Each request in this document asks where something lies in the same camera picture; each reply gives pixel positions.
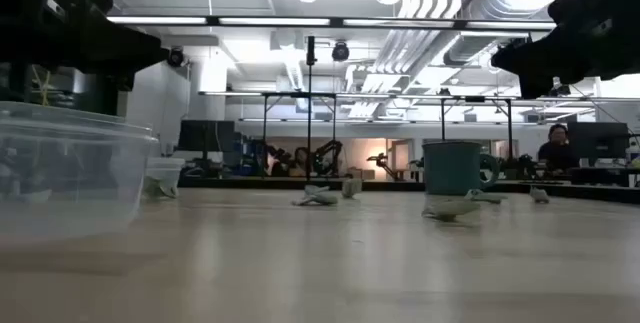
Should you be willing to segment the black tripod stand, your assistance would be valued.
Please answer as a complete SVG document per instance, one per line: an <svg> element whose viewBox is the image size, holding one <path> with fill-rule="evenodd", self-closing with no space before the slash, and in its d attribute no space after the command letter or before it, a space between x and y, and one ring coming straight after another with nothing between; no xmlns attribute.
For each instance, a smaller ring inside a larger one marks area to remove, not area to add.
<svg viewBox="0 0 640 323"><path fill-rule="evenodd" d="M312 168L312 150L311 150L311 134L312 134L312 112L313 112L313 66L316 62L315 56L315 37L309 36L307 38L307 52L306 52L306 65L308 67L308 93L307 93L307 158L306 158L306 181L311 181L311 168Z"/></svg>

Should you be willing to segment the teal enamel mug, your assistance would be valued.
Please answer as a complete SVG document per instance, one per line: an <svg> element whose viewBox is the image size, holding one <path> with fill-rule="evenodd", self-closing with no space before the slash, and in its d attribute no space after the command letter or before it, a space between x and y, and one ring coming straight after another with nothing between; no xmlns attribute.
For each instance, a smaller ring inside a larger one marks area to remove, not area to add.
<svg viewBox="0 0 640 323"><path fill-rule="evenodd" d="M430 195L465 196L484 190L500 174L497 159L482 152L479 143L438 141L422 145L425 192Z"/></svg>

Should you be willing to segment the black aluminium table frame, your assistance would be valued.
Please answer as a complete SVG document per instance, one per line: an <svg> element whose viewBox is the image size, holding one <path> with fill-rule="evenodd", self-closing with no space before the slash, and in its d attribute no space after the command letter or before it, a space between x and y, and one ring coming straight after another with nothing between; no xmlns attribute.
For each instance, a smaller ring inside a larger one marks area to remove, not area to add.
<svg viewBox="0 0 640 323"><path fill-rule="evenodd" d="M267 189L267 190L296 190L303 189L307 184L305 180L284 178L258 178L241 177L231 179L210 178L180 178L179 188L220 188L220 189ZM536 184L551 197L570 199L583 199L606 201L611 203L624 203L640 206L640 189L623 188L613 186L576 186L576 185L543 185ZM364 191L380 192L424 192L423 183L416 182L383 182L365 181L362 186ZM486 189L492 193L528 193L530 184L499 181Z"/></svg>

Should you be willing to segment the long ceiling light strip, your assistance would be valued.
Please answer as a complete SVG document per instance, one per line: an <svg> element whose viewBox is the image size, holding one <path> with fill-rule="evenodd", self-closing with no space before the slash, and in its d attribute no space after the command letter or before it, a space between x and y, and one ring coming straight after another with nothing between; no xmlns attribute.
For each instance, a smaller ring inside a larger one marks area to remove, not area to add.
<svg viewBox="0 0 640 323"><path fill-rule="evenodd" d="M166 27L246 27L246 28L333 28L454 30L499 32L547 32L556 27L552 21L464 20L409 18L343 18L285 16L110 16L115 24Z"/></svg>

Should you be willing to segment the clear round plastic bin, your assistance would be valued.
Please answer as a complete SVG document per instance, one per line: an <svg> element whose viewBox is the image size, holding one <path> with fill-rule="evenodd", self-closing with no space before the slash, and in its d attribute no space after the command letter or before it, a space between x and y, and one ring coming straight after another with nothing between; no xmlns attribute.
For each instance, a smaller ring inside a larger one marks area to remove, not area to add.
<svg viewBox="0 0 640 323"><path fill-rule="evenodd" d="M126 228L156 143L121 117L0 101L0 247Z"/></svg>
<svg viewBox="0 0 640 323"><path fill-rule="evenodd" d="M184 164L185 164L185 160L181 158L170 158L170 157L149 158L147 161L145 178L153 177L153 178L162 180L165 185L170 187L176 187L178 190L180 174Z"/></svg>

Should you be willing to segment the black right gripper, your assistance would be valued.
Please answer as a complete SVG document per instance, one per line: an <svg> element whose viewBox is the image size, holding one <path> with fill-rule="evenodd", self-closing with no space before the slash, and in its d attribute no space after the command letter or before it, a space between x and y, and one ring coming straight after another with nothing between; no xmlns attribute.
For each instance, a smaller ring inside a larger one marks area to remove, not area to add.
<svg viewBox="0 0 640 323"><path fill-rule="evenodd" d="M548 14L586 76L610 80L640 74L640 0L554 0ZM516 38L500 45L491 65L519 76L523 99L554 86L554 37Z"/></svg>

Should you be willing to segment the black workstation frame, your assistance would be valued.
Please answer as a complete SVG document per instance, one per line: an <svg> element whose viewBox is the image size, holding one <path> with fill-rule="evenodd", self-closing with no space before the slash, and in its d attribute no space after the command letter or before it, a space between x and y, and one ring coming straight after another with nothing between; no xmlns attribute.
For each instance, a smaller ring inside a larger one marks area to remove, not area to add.
<svg viewBox="0 0 640 323"><path fill-rule="evenodd" d="M446 113L445 103L447 101L454 101L455 103L491 103L494 105L503 115L507 117L507 129L508 129L508 158L507 162L514 160L514 147L513 147L513 120L512 120L512 98L504 97L487 97L487 96L461 96L461 95L441 95L440 101L440 127L441 127L441 140L446 140Z"/></svg>
<svg viewBox="0 0 640 323"><path fill-rule="evenodd" d="M261 93L262 97L264 98L264 109L263 109L263 120L262 120L262 163L263 163L263 168L267 163L267 119L268 119L268 111L271 109L268 105L268 100L270 97L277 97L276 102L274 103L274 105L277 105L278 102L281 100L281 98L283 97L289 97L289 98L300 98L300 99L306 99L307 100L307 92L300 92L300 91L291 91L291 92L265 92L265 93ZM324 98L328 98L328 99L332 99L333 100L333 107L329 106L330 111L333 112L333 119L331 121L329 121L332 124L332 139L331 140L336 140L336 116L335 116L335 111L337 108L337 94L336 93L314 93L313 92L313 99L314 98L318 98L320 101L324 102Z"/></svg>

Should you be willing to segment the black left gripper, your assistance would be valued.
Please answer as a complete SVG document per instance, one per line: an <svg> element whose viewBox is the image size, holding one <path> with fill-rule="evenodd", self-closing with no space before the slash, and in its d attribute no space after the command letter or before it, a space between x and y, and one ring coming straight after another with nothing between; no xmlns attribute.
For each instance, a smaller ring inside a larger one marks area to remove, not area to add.
<svg viewBox="0 0 640 323"><path fill-rule="evenodd" d="M75 68L83 73L107 74L118 91L132 91L135 72L162 62L169 50L147 33L118 27L107 19L113 0L53 0L54 26L47 66Z"/></svg>

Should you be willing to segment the person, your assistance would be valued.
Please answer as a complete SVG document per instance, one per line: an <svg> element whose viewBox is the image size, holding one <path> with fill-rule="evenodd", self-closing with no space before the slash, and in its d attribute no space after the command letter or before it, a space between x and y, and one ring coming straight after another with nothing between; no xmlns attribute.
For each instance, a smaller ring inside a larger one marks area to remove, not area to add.
<svg viewBox="0 0 640 323"><path fill-rule="evenodd" d="M537 158L549 173L555 175L579 166L579 159L569 145L566 126L554 124L550 127L548 140L538 149Z"/></svg>

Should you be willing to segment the black computer monitor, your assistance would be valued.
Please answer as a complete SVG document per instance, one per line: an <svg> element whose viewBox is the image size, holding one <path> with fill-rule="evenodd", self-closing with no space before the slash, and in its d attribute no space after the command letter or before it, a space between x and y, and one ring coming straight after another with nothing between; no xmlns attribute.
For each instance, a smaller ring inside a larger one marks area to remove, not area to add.
<svg viewBox="0 0 640 323"><path fill-rule="evenodd" d="M593 165L598 159L623 159L629 147L625 123L569 122L568 137L573 155Z"/></svg>
<svg viewBox="0 0 640 323"><path fill-rule="evenodd" d="M230 152L234 137L233 121L183 120L177 148L183 151Z"/></svg>

